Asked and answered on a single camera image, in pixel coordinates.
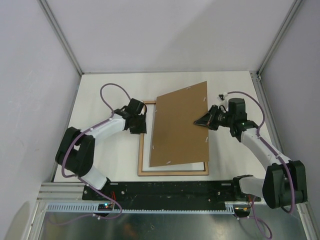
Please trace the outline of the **wooden picture frame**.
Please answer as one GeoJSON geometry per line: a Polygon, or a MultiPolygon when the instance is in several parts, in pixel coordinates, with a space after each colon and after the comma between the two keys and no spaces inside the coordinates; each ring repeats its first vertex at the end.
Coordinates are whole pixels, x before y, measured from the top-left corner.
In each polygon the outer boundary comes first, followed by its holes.
{"type": "Polygon", "coordinates": [[[140,177],[209,175],[209,130],[194,121],[207,110],[176,100],[144,102],[147,132],[140,135],[137,174],[140,177]]]}

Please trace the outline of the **brown cardboard backing board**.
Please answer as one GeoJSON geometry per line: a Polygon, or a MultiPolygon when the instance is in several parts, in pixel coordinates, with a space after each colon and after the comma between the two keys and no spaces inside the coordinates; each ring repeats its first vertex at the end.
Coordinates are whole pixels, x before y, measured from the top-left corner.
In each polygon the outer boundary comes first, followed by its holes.
{"type": "Polygon", "coordinates": [[[156,98],[150,167],[209,161],[209,130],[194,124],[208,111],[207,82],[156,98]]]}

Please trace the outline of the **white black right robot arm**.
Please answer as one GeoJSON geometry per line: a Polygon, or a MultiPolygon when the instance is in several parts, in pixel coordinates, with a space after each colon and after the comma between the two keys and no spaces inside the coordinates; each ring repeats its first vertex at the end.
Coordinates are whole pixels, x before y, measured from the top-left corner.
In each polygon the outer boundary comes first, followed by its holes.
{"type": "Polygon", "coordinates": [[[233,178],[231,196],[242,201],[248,195],[263,198],[271,209],[305,203],[308,200],[306,168],[282,154],[261,134],[258,125],[249,120],[243,98],[231,98],[228,108],[212,105],[195,125],[216,131],[229,129],[230,135],[247,147],[265,169],[264,178],[241,175],[233,178]]]}

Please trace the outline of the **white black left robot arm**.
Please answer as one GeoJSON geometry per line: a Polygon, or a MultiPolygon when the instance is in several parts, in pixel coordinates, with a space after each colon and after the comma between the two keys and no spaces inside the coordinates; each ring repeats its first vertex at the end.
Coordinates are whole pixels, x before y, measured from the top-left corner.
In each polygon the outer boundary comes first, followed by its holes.
{"type": "Polygon", "coordinates": [[[62,169],[72,172],[72,177],[93,187],[93,194],[98,199],[107,199],[111,193],[108,186],[110,180],[94,166],[95,147],[122,131],[129,130],[135,135],[145,134],[146,115],[146,104],[132,98],[128,105],[113,110],[109,118],[86,130],[69,127],[59,145],[55,161],[62,169]]]}

